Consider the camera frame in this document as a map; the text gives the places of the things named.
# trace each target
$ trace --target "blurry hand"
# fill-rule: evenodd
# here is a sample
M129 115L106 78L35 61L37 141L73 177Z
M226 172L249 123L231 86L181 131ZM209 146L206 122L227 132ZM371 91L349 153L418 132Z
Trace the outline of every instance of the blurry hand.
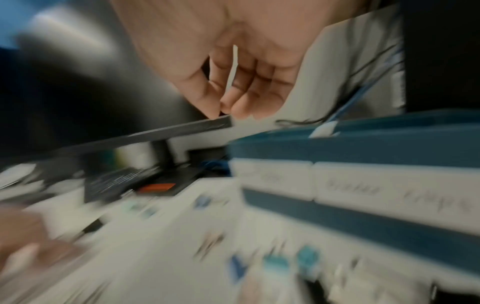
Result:
M0 272L10 255L29 244L38 244L39 266L50 266L81 252L69 243L49 239L47 228L39 214L0 208Z
M110 0L139 56L209 118L274 114L307 49L364 0ZM238 46L238 67L226 91ZM201 66L210 56L210 81Z

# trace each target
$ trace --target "human hand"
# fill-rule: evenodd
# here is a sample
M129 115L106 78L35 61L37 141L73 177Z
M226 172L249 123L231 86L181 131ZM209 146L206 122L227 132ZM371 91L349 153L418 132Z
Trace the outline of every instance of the human hand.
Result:
M10 255L29 244L38 244L36 264L40 267L81 253L79 248L69 243L51 240L41 215L0 208L0 272Z
M139 56L209 118L285 103L307 49L364 0L110 0ZM238 46L235 78L226 91ZM201 66L210 56L210 81Z

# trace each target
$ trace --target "table surface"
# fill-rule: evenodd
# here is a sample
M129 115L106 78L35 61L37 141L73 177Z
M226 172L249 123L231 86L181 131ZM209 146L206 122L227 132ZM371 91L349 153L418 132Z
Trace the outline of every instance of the table surface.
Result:
M200 194L226 198L225 206L194 209ZM55 289L80 280L112 280L115 303L231 303L238 292L227 267L235 252L269 252L285 243L293 256L304 244L317 247L322 259L348 264L367 256L410 277L443 285L480 290L480 278L391 250L336 231L324 229L245 205L234 178L200 179L172 198L153 201L159 211L145 219L127 211L127 200L99 207L83 204L83 190L37 203L53 237L77 233L102 216L108 224L90 239L94 257ZM225 240L203 260L193 258L206 233L225 233Z

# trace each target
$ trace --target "blue box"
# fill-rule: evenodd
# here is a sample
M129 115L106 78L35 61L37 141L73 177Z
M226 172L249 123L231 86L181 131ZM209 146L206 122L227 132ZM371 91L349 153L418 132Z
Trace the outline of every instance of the blue box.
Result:
M480 274L480 112L264 132L229 145L248 204Z

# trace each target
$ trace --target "white desk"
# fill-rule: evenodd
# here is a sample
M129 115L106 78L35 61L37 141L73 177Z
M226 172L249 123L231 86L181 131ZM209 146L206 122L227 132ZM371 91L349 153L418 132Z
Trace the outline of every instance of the white desk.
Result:
M192 209L202 193L228 197L224 207ZM235 179L202 179L171 199L159 199L160 212L149 219L127 213L121 203L103 209L82 204L81 190L31 207L45 214L54 234L78 232L100 215L112 220L99 230L95 258L62 281L66 288L78 280L115 278L114 303L233 303L238 285L228 274L227 259L237 250L268 252L286 240L293 255L308 243L329 263L349 263L359 255L395 268L408 276L443 285L480 290L480 278L420 260L399 251L336 231L305 224L271 212L246 207ZM223 231L225 241L199 262L193 254L208 231Z

